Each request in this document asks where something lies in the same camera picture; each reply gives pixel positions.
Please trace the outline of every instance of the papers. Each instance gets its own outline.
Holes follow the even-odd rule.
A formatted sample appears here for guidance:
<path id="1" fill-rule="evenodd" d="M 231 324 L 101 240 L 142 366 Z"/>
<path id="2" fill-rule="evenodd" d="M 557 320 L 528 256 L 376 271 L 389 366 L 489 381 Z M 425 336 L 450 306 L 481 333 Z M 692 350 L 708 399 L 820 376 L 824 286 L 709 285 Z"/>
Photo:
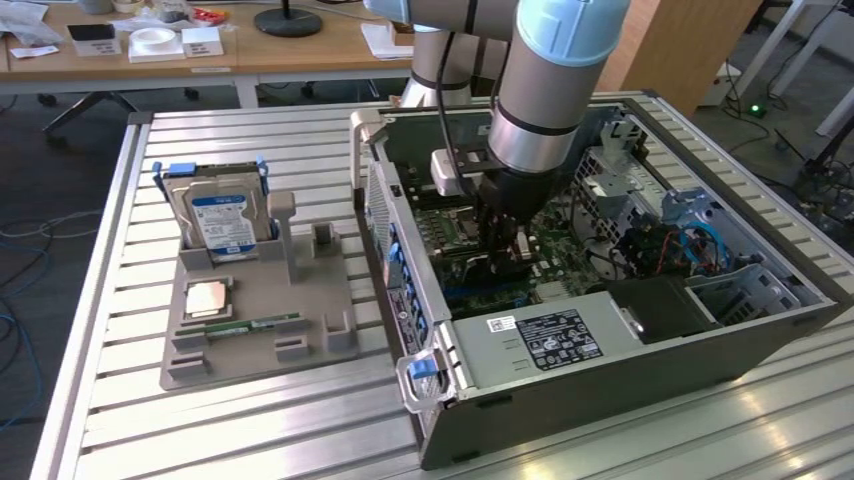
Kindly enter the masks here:
<path id="1" fill-rule="evenodd" d="M 362 35 L 372 53 L 381 60 L 413 58 L 413 47 L 400 47 L 392 40 L 392 32 L 386 25 L 362 24 Z"/>

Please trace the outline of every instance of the small white card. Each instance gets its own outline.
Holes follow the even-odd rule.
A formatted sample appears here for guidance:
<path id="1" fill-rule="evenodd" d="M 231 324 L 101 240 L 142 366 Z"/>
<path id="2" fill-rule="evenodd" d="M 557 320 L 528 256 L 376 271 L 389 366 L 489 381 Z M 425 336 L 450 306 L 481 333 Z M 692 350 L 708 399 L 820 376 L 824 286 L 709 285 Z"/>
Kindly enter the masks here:
<path id="1" fill-rule="evenodd" d="M 102 55 L 119 55 L 122 53 L 122 44 L 118 38 L 107 40 L 90 40 L 79 42 L 73 41 L 75 44 L 75 50 L 78 50 L 78 56 L 81 57 L 98 57 Z"/>
<path id="2" fill-rule="evenodd" d="M 59 48 L 57 48 L 54 45 L 39 48 L 13 48 L 10 49 L 10 52 L 13 52 L 15 58 L 33 58 L 57 53 L 59 52 Z"/>

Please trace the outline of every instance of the blue cable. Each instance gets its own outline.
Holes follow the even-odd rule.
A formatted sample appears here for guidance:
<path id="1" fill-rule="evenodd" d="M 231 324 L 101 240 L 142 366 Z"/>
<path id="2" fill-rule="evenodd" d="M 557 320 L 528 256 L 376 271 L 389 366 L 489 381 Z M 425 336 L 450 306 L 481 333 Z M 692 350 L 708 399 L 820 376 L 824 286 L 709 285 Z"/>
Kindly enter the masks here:
<path id="1" fill-rule="evenodd" d="M 709 225 L 708 223 L 691 222 L 687 226 L 683 227 L 683 229 L 680 231 L 680 243 L 683 244 L 684 247 L 687 247 L 685 255 L 687 255 L 687 257 L 689 257 L 689 260 L 692 260 L 695 263 L 701 263 L 701 259 L 697 258 L 697 255 L 695 255 L 695 252 L 692 252 L 692 249 L 688 248 L 688 246 L 689 246 L 689 236 L 685 233 L 685 231 L 687 230 L 692 230 L 692 229 L 704 230 L 712 236 L 712 238 L 716 241 L 716 248 L 717 248 L 717 250 L 720 252 L 720 255 L 723 256 L 724 262 L 727 264 L 727 269 L 731 270 L 731 268 L 733 267 L 733 259 L 727 254 L 727 244 L 724 243 L 724 239 L 721 238 L 721 235 L 719 234 L 716 229 L 712 228 L 712 225 Z"/>
<path id="2" fill-rule="evenodd" d="M 18 329 L 19 335 L 25 340 L 25 346 L 27 347 L 27 353 L 30 354 L 30 360 L 33 362 L 33 369 L 37 375 L 37 394 L 34 395 L 30 403 L 18 412 L 18 414 L 13 418 L 10 418 L 3 425 L 0 425 L 0 433 L 3 433 L 7 427 L 10 427 L 18 421 L 19 418 L 27 415 L 27 413 L 30 413 L 30 410 L 33 410 L 33 408 L 42 401 L 42 394 L 45 393 L 45 385 L 42 384 L 42 368 L 39 367 L 39 359 L 37 358 L 37 352 L 34 351 L 33 342 L 30 341 L 30 334 L 27 333 L 27 330 L 25 329 L 25 327 L 15 321 L 15 319 L 11 316 L 0 315 L 0 318 L 7 322 L 10 322 L 10 326 L 13 328 Z"/>
<path id="3" fill-rule="evenodd" d="M 22 247 L 21 245 L 13 245 L 10 243 L 5 243 L 0 242 L 0 248 L 9 248 L 10 250 L 18 250 L 22 252 L 33 252 L 33 253 L 38 253 L 39 255 L 42 255 L 45 257 L 45 263 L 42 264 L 42 271 L 39 272 L 39 274 L 29 281 L 25 283 L 25 285 L 22 285 L 18 290 L 15 290 L 11 293 L 7 293 L 5 295 L 0 295 L 0 298 L 11 298 L 17 295 L 19 295 L 25 290 L 27 290 L 30 287 L 33 287 L 33 285 L 42 280 L 42 277 L 45 277 L 46 273 L 49 273 L 49 268 L 51 266 L 51 256 L 49 255 L 49 252 L 46 250 L 42 250 L 41 248 L 33 248 L 33 247 Z"/>

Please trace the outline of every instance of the wooden cabinet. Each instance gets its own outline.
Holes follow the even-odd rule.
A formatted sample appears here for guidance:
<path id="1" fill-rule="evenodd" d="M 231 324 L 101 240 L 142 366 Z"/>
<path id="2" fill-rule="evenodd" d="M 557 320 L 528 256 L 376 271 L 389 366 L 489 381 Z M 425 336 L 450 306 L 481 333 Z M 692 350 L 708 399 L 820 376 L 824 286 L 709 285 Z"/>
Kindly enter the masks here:
<path id="1" fill-rule="evenodd" d="M 632 0 L 600 91 L 653 89 L 691 116 L 763 0 Z"/>

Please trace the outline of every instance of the slotted metal tabletop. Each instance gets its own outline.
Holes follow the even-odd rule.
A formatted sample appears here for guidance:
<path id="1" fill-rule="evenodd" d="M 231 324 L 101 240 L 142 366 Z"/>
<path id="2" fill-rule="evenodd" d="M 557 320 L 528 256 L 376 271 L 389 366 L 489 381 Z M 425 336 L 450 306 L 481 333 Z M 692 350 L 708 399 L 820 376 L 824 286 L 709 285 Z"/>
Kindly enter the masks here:
<path id="1" fill-rule="evenodd" d="M 853 292 L 851 257 L 664 102 L 640 92 L 601 95 L 626 96 Z M 33 478 L 854 478 L 851 315 L 736 382 L 453 468 L 420 470 L 350 202 L 349 116 L 384 105 L 163 113 L 129 126 Z M 159 364 L 179 229 L 151 166 L 260 154 L 272 188 L 296 192 L 296 229 L 332 220 L 342 232 L 372 354 L 166 392 Z M 695 182 L 664 147 L 650 147 L 649 162 L 675 186 Z"/>

